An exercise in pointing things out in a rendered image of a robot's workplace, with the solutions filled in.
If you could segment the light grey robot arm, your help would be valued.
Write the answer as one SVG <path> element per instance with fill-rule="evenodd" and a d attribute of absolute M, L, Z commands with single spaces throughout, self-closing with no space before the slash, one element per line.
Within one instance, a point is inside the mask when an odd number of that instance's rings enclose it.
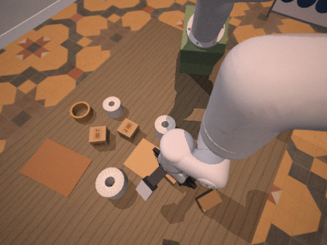
<path fill-rule="evenodd" d="M 196 0 L 188 38 L 212 47 L 235 3 L 269 1 Z M 164 133 L 161 164 L 136 188 L 145 201 L 167 172 L 221 189 L 231 160 L 251 156 L 281 132 L 327 131 L 327 33 L 277 33 L 237 44 L 220 66 L 200 130 L 196 145 L 183 129 Z"/>

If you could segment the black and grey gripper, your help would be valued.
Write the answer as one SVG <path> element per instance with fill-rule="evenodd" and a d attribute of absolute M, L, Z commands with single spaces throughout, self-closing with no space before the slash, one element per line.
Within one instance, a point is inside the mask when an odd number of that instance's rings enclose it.
<path fill-rule="evenodd" d="M 160 159 L 160 150 L 157 149 L 156 147 L 153 148 L 153 151 L 155 153 L 155 156 L 158 158 L 158 163 L 159 165 L 161 164 L 161 159 Z M 180 186 L 188 186 L 188 188 L 193 188 L 195 189 L 197 185 L 192 181 L 192 179 L 187 175 L 186 173 L 180 173 L 180 174 L 171 174 L 178 182 L 180 182 Z M 186 182 L 187 181 L 187 182 Z M 190 184 L 188 184 L 190 183 Z"/>

